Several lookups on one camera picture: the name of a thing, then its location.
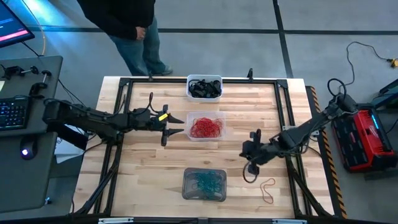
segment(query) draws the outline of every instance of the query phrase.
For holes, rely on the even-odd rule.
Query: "yellow label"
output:
[[[162,116],[159,117],[159,121],[163,121],[167,116],[168,114],[163,114]]]

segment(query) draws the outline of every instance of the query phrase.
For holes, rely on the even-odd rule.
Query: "concrete floor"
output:
[[[75,0],[25,0],[42,25],[89,27]],[[288,30],[398,30],[396,0],[279,0],[284,29]],[[11,9],[28,25],[34,19],[20,0],[8,1]],[[277,29],[272,0],[164,0],[157,1],[160,28]],[[40,52],[42,38],[27,41]],[[64,57],[61,80],[88,106],[95,106],[102,79],[108,75],[129,75],[122,58],[108,36],[101,32],[46,32],[46,55]],[[350,82],[346,46],[352,41],[373,45],[382,57],[398,57],[396,35],[286,35],[293,76],[304,78],[317,89],[321,106],[331,98],[326,82],[336,77]],[[249,68],[255,77],[285,78],[285,64],[278,34],[184,34],[161,33],[161,56],[173,66],[174,75],[194,73],[245,77]],[[376,58],[370,49],[352,45],[351,60],[356,81],[348,93],[358,102],[368,102],[383,86],[397,78],[397,70]],[[0,49],[0,59],[33,57],[22,44]],[[67,99],[62,89],[57,98]],[[396,115],[383,116],[386,129]],[[396,136],[398,128],[390,133]],[[362,174],[349,174],[333,151],[343,199],[349,218],[398,222],[398,178],[366,182]],[[38,210],[0,214],[0,220],[64,215],[70,208],[77,180],[79,158],[54,166],[69,174],[53,178],[49,196],[54,203]]]

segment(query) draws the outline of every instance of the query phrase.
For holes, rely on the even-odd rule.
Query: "black desk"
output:
[[[34,65],[39,71],[50,71],[52,77],[46,81],[48,88],[40,94],[46,98],[55,96],[61,56],[0,60],[0,64],[5,67],[17,65],[26,70]],[[25,77],[12,77],[11,80],[0,78],[0,81],[6,81],[0,98],[28,95],[30,87],[41,82],[43,77],[42,74],[28,73]],[[45,109],[43,100],[33,100],[31,107],[27,129],[14,130],[13,136],[9,137],[4,137],[7,133],[0,132],[0,213],[39,208],[44,204],[57,134],[46,133],[47,125],[42,121]],[[21,139],[26,134],[38,134],[38,153],[29,161],[23,160],[19,152]]]

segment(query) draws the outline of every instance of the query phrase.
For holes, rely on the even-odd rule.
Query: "wooden table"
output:
[[[97,110],[113,112],[120,77],[105,77],[99,94]],[[297,125],[311,118],[305,85],[302,79],[288,79],[292,109]],[[275,158],[261,166],[258,180],[243,181],[245,158],[239,157],[242,143],[249,133],[262,129],[262,141],[280,132],[275,93],[272,85],[225,84],[219,103],[191,103],[185,97],[182,83],[135,83],[130,110],[145,107],[150,92],[155,110],[163,104],[169,112],[186,120],[191,111],[224,111],[227,114],[227,137],[220,142],[191,142],[186,134],[171,136],[165,147],[160,145],[161,133],[132,131],[124,137],[112,216],[130,217],[213,217],[213,218],[293,218],[287,169],[284,159]],[[284,94],[281,91],[285,109]],[[170,128],[185,128],[170,124]],[[88,147],[96,144],[93,139]],[[314,142],[310,146],[318,150]],[[105,146],[85,154],[74,201],[79,209],[93,193],[100,179]],[[308,150],[302,156],[308,188],[326,211],[333,213],[322,159]],[[187,167],[223,169],[227,173],[227,198],[224,202],[185,200],[182,198],[183,172]],[[274,178],[268,187],[273,204],[263,201],[260,184]],[[107,194],[103,198],[104,209]],[[300,208],[304,210],[301,190]]]

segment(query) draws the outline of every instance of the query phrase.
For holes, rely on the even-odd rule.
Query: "red rubber bands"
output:
[[[194,119],[190,136],[193,138],[218,138],[221,137],[223,128],[223,121],[221,119]]]

